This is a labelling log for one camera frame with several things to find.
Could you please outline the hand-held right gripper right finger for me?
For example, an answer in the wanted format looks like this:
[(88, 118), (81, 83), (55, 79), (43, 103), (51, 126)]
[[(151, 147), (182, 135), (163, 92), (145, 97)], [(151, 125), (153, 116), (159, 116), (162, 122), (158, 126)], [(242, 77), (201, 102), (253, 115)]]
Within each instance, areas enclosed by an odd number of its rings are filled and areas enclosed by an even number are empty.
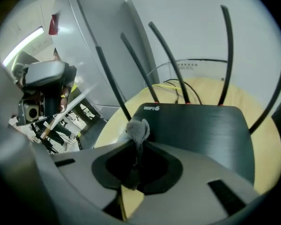
[(145, 196), (129, 222), (226, 222), (229, 215), (208, 185), (214, 180), (221, 180), (245, 204), (259, 196), (249, 181), (205, 155), (152, 145), (178, 158), (183, 173), (165, 193)]

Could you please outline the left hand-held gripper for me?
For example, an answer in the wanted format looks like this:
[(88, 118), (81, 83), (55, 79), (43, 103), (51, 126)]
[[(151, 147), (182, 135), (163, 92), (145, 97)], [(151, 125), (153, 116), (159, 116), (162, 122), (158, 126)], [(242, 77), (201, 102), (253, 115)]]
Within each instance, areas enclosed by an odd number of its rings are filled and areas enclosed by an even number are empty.
[(72, 67), (59, 60), (19, 65), (23, 97), (18, 104), (17, 126), (45, 120), (63, 111), (72, 89)]

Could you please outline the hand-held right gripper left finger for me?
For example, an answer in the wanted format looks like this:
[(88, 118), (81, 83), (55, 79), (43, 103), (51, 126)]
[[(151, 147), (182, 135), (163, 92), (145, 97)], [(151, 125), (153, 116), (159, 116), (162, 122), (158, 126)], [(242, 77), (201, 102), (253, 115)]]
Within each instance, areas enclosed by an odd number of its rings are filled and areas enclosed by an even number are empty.
[(121, 179), (114, 176), (110, 170), (122, 172), (120, 162), (127, 162), (131, 157), (110, 162), (109, 159), (125, 149), (133, 147), (133, 141), (118, 142), (99, 148), (80, 150), (51, 155), (62, 177), (87, 202), (104, 210), (117, 199), (123, 204)]

